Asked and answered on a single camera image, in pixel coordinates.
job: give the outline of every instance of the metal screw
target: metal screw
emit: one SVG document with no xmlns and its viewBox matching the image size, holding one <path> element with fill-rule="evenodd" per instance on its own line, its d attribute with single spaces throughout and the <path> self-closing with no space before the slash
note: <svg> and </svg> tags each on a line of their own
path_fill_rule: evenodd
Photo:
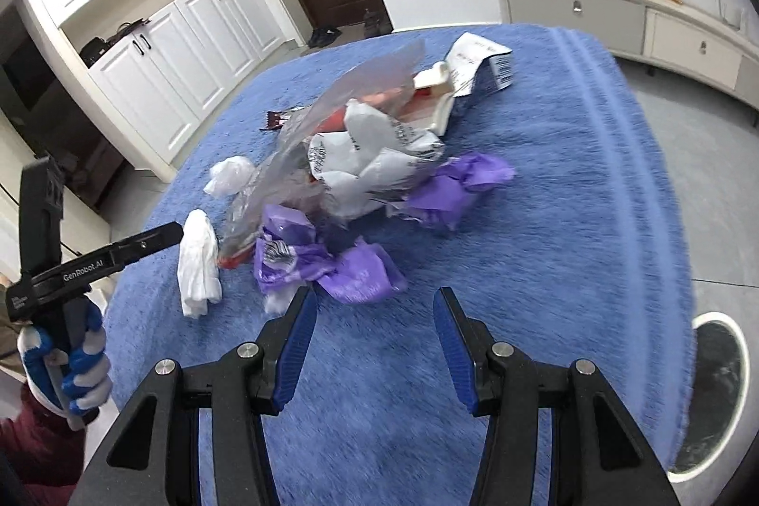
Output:
<svg viewBox="0 0 759 506">
<path fill-rule="evenodd" d="M 511 343 L 499 341 L 492 345 L 492 353 L 497 357 L 508 358 L 514 353 L 514 346 Z"/>
<path fill-rule="evenodd" d="M 255 343 L 243 343 L 238 347 L 238 357 L 253 358 L 258 353 L 258 346 Z"/>
<path fill-rule="evenodd" d="M 579 359 L 574 366 L 577 367 L 578 372 L 582 373 L 583 376 L 592 376 L 596 372 L 596 366 L 584 358 Z"/>
<path fill-rule="evenodd" d="M 177 363 L 171 360 L 170 358 L 164 358 L 164 360 L 160 360 L 156 363 L 156 373 L 159 376 L 168 376 L 169 373 L 174 371 L 174 368 L 177 366 Z"/>
</svg>

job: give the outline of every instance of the blue blanket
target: blue blanket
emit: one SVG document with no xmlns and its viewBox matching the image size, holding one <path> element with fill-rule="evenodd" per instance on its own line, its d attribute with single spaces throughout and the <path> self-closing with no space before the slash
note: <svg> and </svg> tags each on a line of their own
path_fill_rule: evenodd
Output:
<svg viewBox="0 0 759 506">
<path fill-rule="evenodd" d="M 421 37 L 431 66 L 464 28 L 407 32 L 324 50 L 253 79 L 200 143 L 148 226 L 202 208 L 217 230 L 227 200 L 202 191 L 231 155 L 262 160 L 276 135 L 266 110 L 316 98 L 371 56 Z M 450 155 L 507 158 L 518 176 L 469 212 L 454 235 L 371 215 L 351 232 L 381 243 L 407 276 L 377 305 L 327 302 L 285 412 L 266 419 L 284 505 L 464 505 L 486 423 L 454 394 L 433 327 L 435 289 L 450 285 L 496 339 L 536 360 L 597 362 L 665 465 L 679 447 L 692 379 L 692 293 L 678 205 L 661 152 L 612 56 L 589 35 L 536 26 L 474 27 L 511 47 L 514 84 L 478 103 L 445 136 Z M 224 300 L 181 315 L 177 248 L 124 271 L 107 315 L 114 397 L 123 406 L 159 359 L 217 359 L 267 319 L 247 266 L 221 274 Z M 545 501 L 542 428 L 536 499 Z M 200 444 L 214 504 L 208 424 Z"/>
</svg>

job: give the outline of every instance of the blue and white glove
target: blue and white glove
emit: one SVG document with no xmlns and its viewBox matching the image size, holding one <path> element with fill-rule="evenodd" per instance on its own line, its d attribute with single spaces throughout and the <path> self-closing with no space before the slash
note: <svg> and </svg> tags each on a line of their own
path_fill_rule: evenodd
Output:
<svg viewBox="0 0 759 506">
<path fill-rule="evenodd" d="M 87 309 L 87 329 L 82 347 L 70 355 L 53 349 L 52 339 L 43 328 L 25 326 L 18 336 L 18 352 L 27 372 L 29 389 L 44 408 L 59 416 L 67 416 L 52 387 L 46 365 L 65 365 L 71 372 L 63 378 L 63 392 L 71 402 L 70 414 L 83 415 L 108 400 L 113 388 L 108 377 L 111 362 L 105 355 L 105 329 L 97 305 Z"/>
</svg>

